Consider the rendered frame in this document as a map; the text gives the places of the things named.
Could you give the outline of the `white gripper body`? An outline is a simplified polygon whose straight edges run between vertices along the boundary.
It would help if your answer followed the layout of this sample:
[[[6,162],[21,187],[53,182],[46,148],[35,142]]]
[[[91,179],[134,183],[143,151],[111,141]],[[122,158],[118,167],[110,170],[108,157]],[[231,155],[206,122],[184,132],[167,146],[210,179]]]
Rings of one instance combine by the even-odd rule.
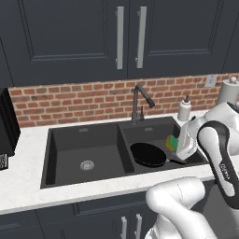
[[[184,161],[197,150],[197,130],[193,124],[188,121],[180,130],[177,140],[176,156]]]

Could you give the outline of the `green and yellow sponge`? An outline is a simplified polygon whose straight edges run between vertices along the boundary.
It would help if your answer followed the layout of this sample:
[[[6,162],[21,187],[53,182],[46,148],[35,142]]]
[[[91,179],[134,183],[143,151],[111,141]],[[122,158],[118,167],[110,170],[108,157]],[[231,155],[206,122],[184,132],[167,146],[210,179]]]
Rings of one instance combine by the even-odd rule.
[[[172,134],[166,137],[166,147],[170,151],[176,151],[178,146],[178,139],[175,138]]]

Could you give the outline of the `black frying pan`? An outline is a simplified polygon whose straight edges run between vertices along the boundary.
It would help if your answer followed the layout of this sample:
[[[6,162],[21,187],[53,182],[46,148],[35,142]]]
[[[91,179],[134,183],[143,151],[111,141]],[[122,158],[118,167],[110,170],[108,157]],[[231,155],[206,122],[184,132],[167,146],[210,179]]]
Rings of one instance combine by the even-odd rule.
[[[150,143],[134,143],[130,146],[134,161],[148,168],[159,168],[167,162],[186,165],[186,161],[180,160],[173,151],[167,147],[160,148]]]

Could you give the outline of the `black sink tap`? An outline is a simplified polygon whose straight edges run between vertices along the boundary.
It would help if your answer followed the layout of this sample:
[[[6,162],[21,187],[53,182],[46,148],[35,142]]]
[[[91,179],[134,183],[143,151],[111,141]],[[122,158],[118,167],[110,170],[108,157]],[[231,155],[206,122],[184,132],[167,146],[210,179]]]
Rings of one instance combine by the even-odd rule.
[[[149,97],[149,95],[145,91],[145,89],[140,84],[136,84],[135,87],[134,87],[134,101],[133,101],[133,113],[132,113],[132,124],[133,125],[135,125],[139,120],[144,119],[144,114],[143,113],[141,113],[140,115],[137,114],[137,100],[138,100],[138,93],[139,92],[141,92],[141,94],[144,96],[144,98],[147,101],[150,108],[153,108],[155,106],[155,103]]]

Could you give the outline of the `black double sink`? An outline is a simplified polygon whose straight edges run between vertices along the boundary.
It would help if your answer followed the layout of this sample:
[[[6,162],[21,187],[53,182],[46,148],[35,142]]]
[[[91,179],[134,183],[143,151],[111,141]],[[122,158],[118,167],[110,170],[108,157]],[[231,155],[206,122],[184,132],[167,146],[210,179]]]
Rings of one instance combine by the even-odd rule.
[[[167,162],[159,168],[148,168],[134,161],[132,144],[143,142],[163,148],[170,134],[174,137],[180,134],[180,126],[172,117],[144,119],[135,125],[126,120],[51,128],[41,187],[47,189],[207,163],[199,151],[185,160],[186,165]]]

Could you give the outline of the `white soap dispenser bottle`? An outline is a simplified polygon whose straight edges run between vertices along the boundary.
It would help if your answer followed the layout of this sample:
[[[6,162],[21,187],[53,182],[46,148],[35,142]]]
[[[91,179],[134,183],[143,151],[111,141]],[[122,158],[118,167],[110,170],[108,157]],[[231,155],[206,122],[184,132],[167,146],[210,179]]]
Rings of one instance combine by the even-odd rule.
[[[180,103],[177,114],[177,119],[180,121],[187,121],[190,117],[191,103],[188,96]]]

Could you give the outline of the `white paper towel roll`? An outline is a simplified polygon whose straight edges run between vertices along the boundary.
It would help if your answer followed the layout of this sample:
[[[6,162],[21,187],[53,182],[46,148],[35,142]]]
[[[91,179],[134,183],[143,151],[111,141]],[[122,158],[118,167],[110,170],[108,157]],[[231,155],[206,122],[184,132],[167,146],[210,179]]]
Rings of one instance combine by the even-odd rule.
[[[237,77],[230,77],[222,81],[222,86],[219,91],[217,104],[230,102],[235,104],[239,97],[239,80]]]

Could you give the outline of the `dark grey dishwasher front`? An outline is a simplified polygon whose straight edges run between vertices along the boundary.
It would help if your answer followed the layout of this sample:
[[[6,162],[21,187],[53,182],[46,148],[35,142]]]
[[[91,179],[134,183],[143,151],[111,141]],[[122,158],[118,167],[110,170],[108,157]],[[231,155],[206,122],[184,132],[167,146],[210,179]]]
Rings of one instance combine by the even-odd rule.
[[[204,181],[205,196],[198,203],[197,209],[202,213],[218,239],[239,239],[231,211],[214,180]]]

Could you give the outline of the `dark base cupboard door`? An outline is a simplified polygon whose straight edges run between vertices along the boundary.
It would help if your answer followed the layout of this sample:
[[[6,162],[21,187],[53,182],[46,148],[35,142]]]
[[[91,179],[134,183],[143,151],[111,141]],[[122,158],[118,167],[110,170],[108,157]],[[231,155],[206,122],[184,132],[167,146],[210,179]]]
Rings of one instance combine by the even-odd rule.
[[[130,223],[130,239],[136,239],[136,230],[137,230],[137,217],[140,215],[142,218],[140,239],[145,239],[147,232],[152,228],[153,224],[156,221],[157,215],[150,210],[133,210],[131,212],[131,223]]]
[[[121,217],[129,221],[127,209],[81,216],[73,214],[71,204],[36,210],[45,239],[121,239]]]

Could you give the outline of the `dark false drawer front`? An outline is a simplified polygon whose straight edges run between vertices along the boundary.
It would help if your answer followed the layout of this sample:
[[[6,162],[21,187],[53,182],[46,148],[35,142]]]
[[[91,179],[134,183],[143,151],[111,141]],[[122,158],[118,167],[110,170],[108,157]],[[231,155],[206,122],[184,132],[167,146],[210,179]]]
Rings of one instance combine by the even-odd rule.
[[[94,199],[85,202],[72,203],[73,214],[81,216],[102,211],[117,210],[124,207],[133,207],[146,203],[146,193],[144,191]]]

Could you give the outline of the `black countertop appliance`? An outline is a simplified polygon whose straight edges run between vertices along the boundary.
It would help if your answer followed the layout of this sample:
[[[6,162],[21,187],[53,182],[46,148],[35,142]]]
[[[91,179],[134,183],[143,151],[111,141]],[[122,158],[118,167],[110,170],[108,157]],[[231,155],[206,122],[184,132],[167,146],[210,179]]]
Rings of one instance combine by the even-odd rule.
[[[21,134],[7,88],[0,88],[0,171],[8,168],[8,158],[15,155]]]

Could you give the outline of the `dark base cupboard front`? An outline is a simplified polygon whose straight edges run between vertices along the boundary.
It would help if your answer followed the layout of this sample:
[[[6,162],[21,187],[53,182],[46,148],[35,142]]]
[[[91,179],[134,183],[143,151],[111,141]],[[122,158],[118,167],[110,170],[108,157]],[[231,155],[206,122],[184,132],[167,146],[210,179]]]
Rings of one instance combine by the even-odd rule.
[[[1,215],[0,239],[45,239],[35,210]]]

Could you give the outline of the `grey wall outlet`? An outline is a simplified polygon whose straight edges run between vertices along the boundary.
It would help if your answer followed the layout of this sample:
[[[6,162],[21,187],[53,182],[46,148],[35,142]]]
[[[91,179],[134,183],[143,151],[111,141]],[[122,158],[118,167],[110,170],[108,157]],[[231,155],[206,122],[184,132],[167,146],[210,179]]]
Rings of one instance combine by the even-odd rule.
[[[206,88],[214,87],[216,85],[216,82],[217,82],[217,74],[208,75],[206,77],[205,87]]]

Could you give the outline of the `dark wall cupboard door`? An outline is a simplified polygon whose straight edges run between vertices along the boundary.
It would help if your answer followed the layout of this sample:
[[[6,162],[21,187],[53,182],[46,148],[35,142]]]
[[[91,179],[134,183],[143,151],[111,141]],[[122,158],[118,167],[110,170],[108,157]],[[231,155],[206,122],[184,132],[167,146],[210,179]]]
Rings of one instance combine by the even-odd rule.
[[[136,67],[140,7],[147,8],[143,67]],[[239,0],[131,0],[128,77],[219,74]]]
[[[125,79],[130,1],[0,0],[12,87]],[[121,70],[117,7],[124,7]]]
[[[0,87],[12,87],[12,79],[7,65],[2,39],[0,38]]]
[[[234,26],[232,40],[223,66],[223,73],[239,73],[239,15]]]

